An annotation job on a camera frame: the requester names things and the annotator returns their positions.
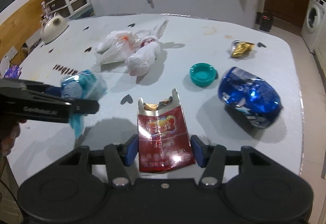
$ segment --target white plastic bag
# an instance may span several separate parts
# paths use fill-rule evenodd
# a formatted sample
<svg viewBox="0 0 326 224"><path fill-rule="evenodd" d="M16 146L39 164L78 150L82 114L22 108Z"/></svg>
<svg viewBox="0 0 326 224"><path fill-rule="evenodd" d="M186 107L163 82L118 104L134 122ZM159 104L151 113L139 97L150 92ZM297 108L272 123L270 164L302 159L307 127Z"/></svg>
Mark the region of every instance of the white plastic bag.
<svg viewBox="0 0 326 224"><path fill-rule="evenodd" d="M148 73L155 59L161 53L161 47L156 37L155 39L151 37L151 39L146 39L145 41L147 42L144 42L144 46L124 62L131 76L142 76Z"/></svg>
<svg viewBox="0 0 326 224"><path fill-rule="evenodd" d="M99 43L96 52L102 53L100 65L125 61L138 48L139 38L130 31L112 31L105 42Z"/></svg>
<svg viewBox="0 0 326 224"><path fill-rule="evenodd" d="M92 70L99 65L124 61L131 76L142 76L148 73L150 67L161 52L159 39L167 26L165 20L153 30L112 31L104 42L96 47L97 53L103 53Z"/></svg>
<svg viewBox="0 0 326 224"><path fill-rule="evenodd" d="M141 30L137 32L137 35L148 33L151 35L143 37L140 40L140 48L138 51L124 61L131 76L143 76L149 72L149 69L161 53L159 38L162 37L167 23L168 20L165 20L152 31Z"/></svg>

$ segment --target blue gripper pad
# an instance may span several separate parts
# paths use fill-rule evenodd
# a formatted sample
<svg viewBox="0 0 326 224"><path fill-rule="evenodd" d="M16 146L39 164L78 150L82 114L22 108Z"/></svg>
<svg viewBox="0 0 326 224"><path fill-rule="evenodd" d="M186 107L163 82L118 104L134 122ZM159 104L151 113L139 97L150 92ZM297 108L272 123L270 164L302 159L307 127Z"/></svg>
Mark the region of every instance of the blue gripper pad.
<svg viewBox="0 0 326 224"><path fill-rule="evenodd" d="M198 166L205 168L210 158L208 146L205 145L196 135L191 136L190 144Z"/></svg>
<svg viewBox="0 0 326 224"><path fill-rule="evenodd" d="M130 166L136 155L138 153L138 135L133 135L125 144L124 144L124 157L122 162L125 166Z"/></svg>

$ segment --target washing machine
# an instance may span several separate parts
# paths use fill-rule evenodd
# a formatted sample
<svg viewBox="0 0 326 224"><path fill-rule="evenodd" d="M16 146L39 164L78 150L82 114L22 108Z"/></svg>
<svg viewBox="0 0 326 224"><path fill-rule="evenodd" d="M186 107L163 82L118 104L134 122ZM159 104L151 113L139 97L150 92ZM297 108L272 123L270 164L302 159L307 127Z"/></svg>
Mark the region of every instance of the washing machine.
<svg viewBox="0 0 326 224"><path fill-rule="evenodd" d="M323 31L325 11L326 3L324 0L309 0L301 34L311 53L315 53L318 38Z"/></svg>

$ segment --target crumpled plastic bag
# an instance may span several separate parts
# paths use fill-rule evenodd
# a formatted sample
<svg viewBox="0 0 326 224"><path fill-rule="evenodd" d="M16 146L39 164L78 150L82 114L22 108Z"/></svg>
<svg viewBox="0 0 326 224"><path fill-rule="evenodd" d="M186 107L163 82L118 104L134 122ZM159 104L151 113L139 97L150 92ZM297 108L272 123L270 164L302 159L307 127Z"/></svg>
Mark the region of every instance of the crumpled plastic bag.
<svg viewBox="0 0 326 224"><path fill-rule="evenodd" d="M153 30L112 31L104 42L96 47L98 53L103 53L93 66L124 61L131 76L142 76L149 72L155 59L161 52L159 39L167 26L165 20Z"/></svg>
<svg viewBox="0 0 326 224"><path fill-rule="evenodd" d="M84 70L76 75L65 77L61 80L61 97L75 99L90 99L98 101L106 93L107 86L105 80L99 73L92 73ZM72 114L69 117L69 125L78 139L84 133L84 116Z"/></svg>
<svg viewBox="0 0 326 224"><path fill-rule="evenodd" d="M143 46L136 53L124 61L131 76L143 76L148 73L161 53L161 47L156 37L147 36L142 44Z"/></svg>
<svg viewBox="0 0 326 224"><path fill-rule="evenodd" d="M100 64L109 64L125 61L139 48L138 37L130 31L112 31L106 41L96 47L96 52L102 53Z"/></svg>

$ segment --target teal bottle cap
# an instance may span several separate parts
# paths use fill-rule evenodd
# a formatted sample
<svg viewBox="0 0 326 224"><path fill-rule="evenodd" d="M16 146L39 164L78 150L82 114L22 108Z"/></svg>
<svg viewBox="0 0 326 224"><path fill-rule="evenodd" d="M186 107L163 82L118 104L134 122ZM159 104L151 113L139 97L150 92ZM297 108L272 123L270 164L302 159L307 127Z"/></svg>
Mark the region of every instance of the teal bottle cap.
<svg viewBox="0 0 326 224"><path fill-rule="evenodd" d="M216 69L206 63L197 63L190 68L190 78L199 87L206 87L218 78Z"/></svg>

